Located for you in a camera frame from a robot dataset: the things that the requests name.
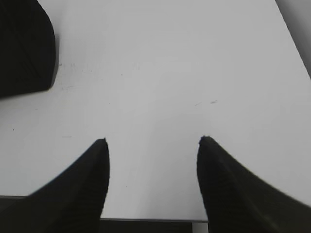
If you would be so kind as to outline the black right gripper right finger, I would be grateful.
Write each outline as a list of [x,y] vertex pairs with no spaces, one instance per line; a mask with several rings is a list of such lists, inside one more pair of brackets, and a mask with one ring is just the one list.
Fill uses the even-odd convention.
[[203,136],[197,178],[210,233],[309,233],[311,208],[250,172]]

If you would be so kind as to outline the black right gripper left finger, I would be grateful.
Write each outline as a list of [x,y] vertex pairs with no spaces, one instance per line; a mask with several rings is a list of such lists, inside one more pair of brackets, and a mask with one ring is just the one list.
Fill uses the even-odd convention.
[[96,140],[42,188],[0,213],[2,233],[97,233],[108,191],[110,159]]

